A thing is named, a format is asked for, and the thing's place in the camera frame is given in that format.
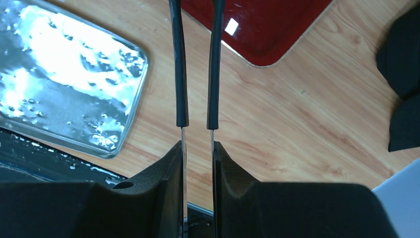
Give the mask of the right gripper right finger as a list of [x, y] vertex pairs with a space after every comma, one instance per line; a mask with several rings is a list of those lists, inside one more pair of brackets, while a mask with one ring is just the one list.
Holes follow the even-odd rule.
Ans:
[[396, 238], [381, 202], [356, 183], [262, 182], [216, 141], [212, 152], [217, 238]]

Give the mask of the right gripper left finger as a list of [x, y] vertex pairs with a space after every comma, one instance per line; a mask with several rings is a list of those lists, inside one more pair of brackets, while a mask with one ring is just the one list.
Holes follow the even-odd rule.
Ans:
[[179, 238], [182, 145], [107, 188], [95, 182], [3, 182], [3, 238]]

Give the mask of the metal tongs black tips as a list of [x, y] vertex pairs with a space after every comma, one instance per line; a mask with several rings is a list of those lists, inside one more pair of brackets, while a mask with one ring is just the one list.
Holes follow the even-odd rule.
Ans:
[[222, 36], [225, 30], [223, 0], [204, 1], [209, 27], [193, 17], [185, 0], [168, 3], [173, 44], [175, 120], [180, 128], [182, 238], [216, 236], [214, 211], [195, 205], [198, 193], [214, 205], [214, 133], [219, 128], [219, 94]]

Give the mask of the red chocolate tray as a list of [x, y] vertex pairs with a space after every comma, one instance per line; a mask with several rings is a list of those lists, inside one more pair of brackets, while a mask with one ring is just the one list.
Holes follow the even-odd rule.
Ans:
[[219, 70], [221, 43], [256, 67], [281, 60], [332, 4], [330, 0], [171, 0], [212, 31], [209, 70]]

